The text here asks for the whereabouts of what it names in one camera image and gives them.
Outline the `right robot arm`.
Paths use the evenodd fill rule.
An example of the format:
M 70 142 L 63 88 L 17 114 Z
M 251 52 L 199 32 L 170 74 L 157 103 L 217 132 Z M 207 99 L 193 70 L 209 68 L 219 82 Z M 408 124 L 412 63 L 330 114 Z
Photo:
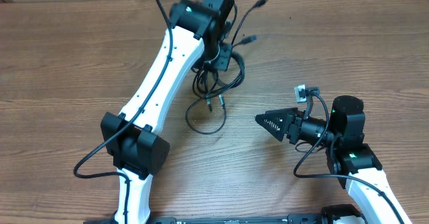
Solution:
M 298 108 L 266 111 L 256 122 L 278 141 L 288 139 L 293 145 L 309 144 L 305 152 L 323 149 L 327 174 L 300 174 L 298 178 L 335 178 L 356 202 L 361 212 L 351 207 L 330 207 L 324 215 L 330 223 L 410 223 L 410 218 L 390 189 L 387 175 L 373 150 L 364 143 L 365 113 L 362 100 L 350 96 L 336 97 L 326 119 L 308 116 Z

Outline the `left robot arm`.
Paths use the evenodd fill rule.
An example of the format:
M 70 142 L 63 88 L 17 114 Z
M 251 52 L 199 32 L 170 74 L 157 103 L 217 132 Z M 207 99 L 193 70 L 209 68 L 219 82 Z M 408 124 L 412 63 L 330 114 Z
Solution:
M 153 177 L 169 143 L 160 137 L 168 109 L 189 70 L 226 71 L 232 45 L 224 39 L 234 22 L 235 0 L 179 0 L 164 13 L 162 47 L 137 92 L 119 114 L 105 113 L 102 147 L 113 157 L 120 180 L 119 205 L 111 223 L 146 223 Z

